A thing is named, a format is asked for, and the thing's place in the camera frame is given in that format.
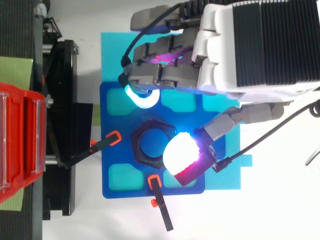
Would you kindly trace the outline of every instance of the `black metal frame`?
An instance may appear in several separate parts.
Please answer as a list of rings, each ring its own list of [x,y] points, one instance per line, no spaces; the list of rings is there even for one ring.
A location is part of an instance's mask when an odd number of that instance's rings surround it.
[[[76,169],[63,165],[90,147],[93,104],[76,103],[76,48],[73,40],[56,41],[43,56],[43,92],[53,99],[47,109],[46,154],[57,161],[43,174],[43,220],[50,220],[51,210],[62,210],[63,216],[74,212]]]

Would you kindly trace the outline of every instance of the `orange clamp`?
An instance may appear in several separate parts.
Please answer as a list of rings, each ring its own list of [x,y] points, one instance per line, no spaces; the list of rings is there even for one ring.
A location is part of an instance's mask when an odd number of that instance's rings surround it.
[[[97,142],[93,139],[90,140],[90,143],[91,143],[91,147],[97,144]]]
[[[116,134],[117,137],[118,137],[118,139],[115,140],[113,143],[111,143],[110,146],[116,145],[116,144],[119,143],[119,142],[121,141],[121,139],[122,139],[120,132],[118,132],[117,130],[114,130],[114,131],[110,132],[109,134],[107,134],[107,135],[105,136],[105,138],[108,138],[108,137],[110,137],[110,136],[113,135],[113,134]]]
[[[97,142],[95,140],[93,140],[93,139],[90,140],[90,143],[91,143],[91,147],[93,147],[94,145],[97,144]]]
[[[161,188],[161,186],[162,186],[159,175],[153,174],[153,175],[151,175],[151,176],[148,177],[148,184],[149,184],[149,187],[150,187],[151,190],[154,189],[154,188],[152,187],[152,184],[151,184],[151,179],[154,179],[154,178],[156,178],[156,179],[158,180],[158,183],[159,183],[160,188]]]
[[[152,200],[151,200],[151,205],[152,205],[152,207],[154,207],[154,208],[158,207],[157,200],[152,199]]]

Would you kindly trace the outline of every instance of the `black ventilation grille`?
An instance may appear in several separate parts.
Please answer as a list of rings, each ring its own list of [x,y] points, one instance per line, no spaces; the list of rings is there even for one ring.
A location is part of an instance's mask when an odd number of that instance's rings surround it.
[[[320,80],[316,0],[235,3],[233,25],[238,87]]]

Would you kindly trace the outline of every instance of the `black cable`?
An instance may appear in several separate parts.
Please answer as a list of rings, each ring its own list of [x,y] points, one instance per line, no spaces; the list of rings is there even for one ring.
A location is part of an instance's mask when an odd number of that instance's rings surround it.
[[[246,152],[248,152],[249,150],[251,150],[252,148],[257,146],[263,140],[265,140],[266,138],[270,137],[272,134],[274,134],[276,131],[278,131],[280,128],[282,128],[284,125],[286,125],[288,122],[290,122],[292,119],[294,119],[295,117],[297,117],[298,115],[300,115],[301,113],[303,113],[304,111],[306,111],[308,109],[309,109],[309,111],[310,111],[310,113],[311,113],[311,115],[313,117],[320,118],[320,99],[315,101],[315,102],[312,102],[312,103],[304,106],[300,110],[296,111],[291,116],[289,116],[288,118],[283,120],[281,123],[279,123],[277,126],[275,126],[273,129],[268,131],[265,135],[263,135],[258,140],[256,140],[255,142],[251,143],[249,146],[247,146],[243,150],[239,151],[235,155],[226,157],[226,158],[222,159],[221,161],[219,161],[214,170],[217,173],[220,172],[222,169],[226,168],[230,163],[232,163],[232,161],[234,159],[240,157],[241,155],[245,154]]]
[[[144,28],[138,36],[131,42],[127,50],[125,51],[122,59],[121,66],[124,68],[131,64],[131,60],[129,58],[129,54],[139,41],[139,39],[145,35],[149,30],[151,30],[155,25],[157,25],[162,19],[166,16],[174,12],[179,8],[179,15],[182,19],[190,19],[193,17],[199,17],[204,13],[205,6],[208,4],[220,4],[220,5],[228,5],[236,2],[241,2],[242,0],[189,0],[183,3],[177,3],[160,16],[158,16],[152,23],[150,23],[146,28]]]
[[[162,19],[164,19],[166,16],[168,16],[169,14],[171,14],[172,12],[174,12],[176,9],[178,9],[181,6],[181,3],[177,3],[176,5],[174,5],[173,7],[171,7],[170,9],[168,9],[167,11],[165,11],[164,13],[162,13],[160,16],[158,16],[152,23],[150,23],[146,28],[144,28],[139,34],[138,36],[135,37],[135,39],[131,42],[131,44],[129,45],[129,47],[127,48],[127,50],[125,51],[122,60],[121,60],[121,66],[124,68],[126,66],[128,66],[129,64],[131,64],[131,60],[129,59],[129,53],[131,52],[131,50],[134,48],[134,46],[136,45],[136,43],[140,40],[140,38],[145,35],[149,30],[151,30],[155,25],[157,25]]]

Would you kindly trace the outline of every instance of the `metal rod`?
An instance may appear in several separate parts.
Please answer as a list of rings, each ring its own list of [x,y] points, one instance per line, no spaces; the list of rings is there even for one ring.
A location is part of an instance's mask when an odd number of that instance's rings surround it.
[[[42,53],[43,54],[50,54],[53,44],[43,44],[42,45]]]
[[[57,159],[54,155],[47,155],[45,156],[45,165],[57,165]]]

